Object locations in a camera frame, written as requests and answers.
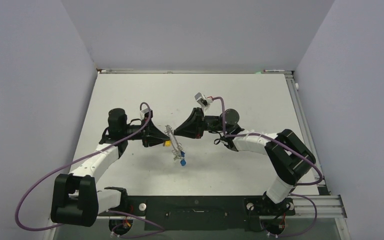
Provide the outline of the yellow key tag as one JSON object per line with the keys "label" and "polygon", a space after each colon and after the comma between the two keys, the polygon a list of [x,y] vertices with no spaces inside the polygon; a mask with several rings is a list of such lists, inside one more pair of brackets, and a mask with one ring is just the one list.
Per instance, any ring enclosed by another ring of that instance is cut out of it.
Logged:
{"label": "yellow key tag", "polygon": [[163,143],[163,145],[164,145],[165,147],[170,147],[170,146],[172,145],[172,143],[171,143],[170,140],[167,140],[167,141],[165,141],[165,142]]}

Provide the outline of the large metal ring disc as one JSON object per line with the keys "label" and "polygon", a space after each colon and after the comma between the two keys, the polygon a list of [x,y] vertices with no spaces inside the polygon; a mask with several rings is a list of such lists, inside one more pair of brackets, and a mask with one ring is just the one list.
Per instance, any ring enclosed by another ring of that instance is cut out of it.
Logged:
{"label": "large metal ring disc", "polygon": [[181,156],[181,152],[183,151],[182,144],[178,142],[176,139],[176,136],[174,135],[174,130],[170,125],[165,126],[165,134],[169,137],[169,140],[171,141],[171,147],[172,147],[172,153],[174,155],[174,160],[183,160],[185,157]]}

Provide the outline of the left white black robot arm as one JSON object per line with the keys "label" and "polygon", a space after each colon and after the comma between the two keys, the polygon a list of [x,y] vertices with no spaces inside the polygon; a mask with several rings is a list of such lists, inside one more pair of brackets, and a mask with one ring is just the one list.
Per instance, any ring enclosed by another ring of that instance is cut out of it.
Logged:
{"label": "left white black robot arm", "polygon": [[140,124],[128,123],[124,109],[108,112],[108,126],[90,157],[68,174],[59,174],[54,181],[50,218],[54,223],[90,227],[97,216],[107,210],[116,215],[128,211],[129,201],[122,187],[97,189],[105,171],[121,158],[128,141],[140,140],[145,148],[161,145],[169,137],[153,123],[153,112],[141,111]]}

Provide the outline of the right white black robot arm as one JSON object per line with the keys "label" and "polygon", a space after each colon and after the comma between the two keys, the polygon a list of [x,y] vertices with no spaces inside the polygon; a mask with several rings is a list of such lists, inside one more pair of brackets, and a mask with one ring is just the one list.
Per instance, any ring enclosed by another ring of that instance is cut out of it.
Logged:
{"label": "right white black robot arm", "polygon": [[214,144],[234,152],[252,152],[268,156],[277,174],[272,185],[263,194],[263,209],[277,213],[285,198],[299,185],[300,179],[316,165],[316,159],[305,144],[290,129],[269,136],[239,126],[240,115],[232,108],[219,116],[205,115],[195,107],[189,117],[173,133],[175,136],[200,139],[205,132],[218,134]]}

